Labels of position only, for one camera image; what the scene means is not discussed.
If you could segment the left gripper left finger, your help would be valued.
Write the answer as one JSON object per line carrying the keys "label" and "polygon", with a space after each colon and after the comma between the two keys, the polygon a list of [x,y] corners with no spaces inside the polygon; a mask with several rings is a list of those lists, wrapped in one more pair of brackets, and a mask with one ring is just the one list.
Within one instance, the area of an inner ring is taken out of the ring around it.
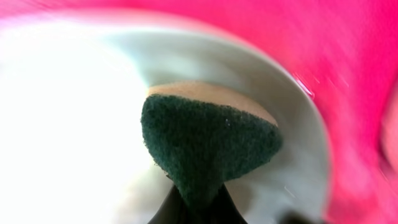
{"label": "left gripper left finger", "polygon": [[176,186],[170,189],[162,205],[148,224],[189,224],[190,213],[187,210]]}

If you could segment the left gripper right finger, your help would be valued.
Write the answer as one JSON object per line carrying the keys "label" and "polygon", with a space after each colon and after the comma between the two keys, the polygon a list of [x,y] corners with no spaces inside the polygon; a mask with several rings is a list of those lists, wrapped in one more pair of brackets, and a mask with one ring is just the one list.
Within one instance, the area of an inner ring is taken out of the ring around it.
{"label": "left gripper right finger", "polygon": [[236,208],[225,185],[222,185],[214,199],[214,223],[247,224]]}

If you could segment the green yellow sponge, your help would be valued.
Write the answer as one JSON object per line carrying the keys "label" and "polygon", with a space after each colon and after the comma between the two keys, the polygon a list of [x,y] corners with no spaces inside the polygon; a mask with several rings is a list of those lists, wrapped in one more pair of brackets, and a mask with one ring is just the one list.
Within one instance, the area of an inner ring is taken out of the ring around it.
{"label": "green yellow sponge", "polygon": [[208,208],[225,182],[267,164],[283,144],[259,103],[204,82],[150,87],[141,126],[149,154],[193,210]]}

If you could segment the light blue plate front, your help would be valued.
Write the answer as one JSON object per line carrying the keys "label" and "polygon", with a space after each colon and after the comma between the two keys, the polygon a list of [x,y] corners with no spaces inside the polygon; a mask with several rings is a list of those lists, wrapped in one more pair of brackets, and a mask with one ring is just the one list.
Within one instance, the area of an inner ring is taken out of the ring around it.
{"label": "light blue plate front", "polygon": [[185,80],[247,95],[284,135],[270,163],[227,184],[244,219],[321,223],[327,132],[297,81],[225,30],[133,10],[1,20],[1,222],[147,223],[172,183],[142,142],[142,103]]}

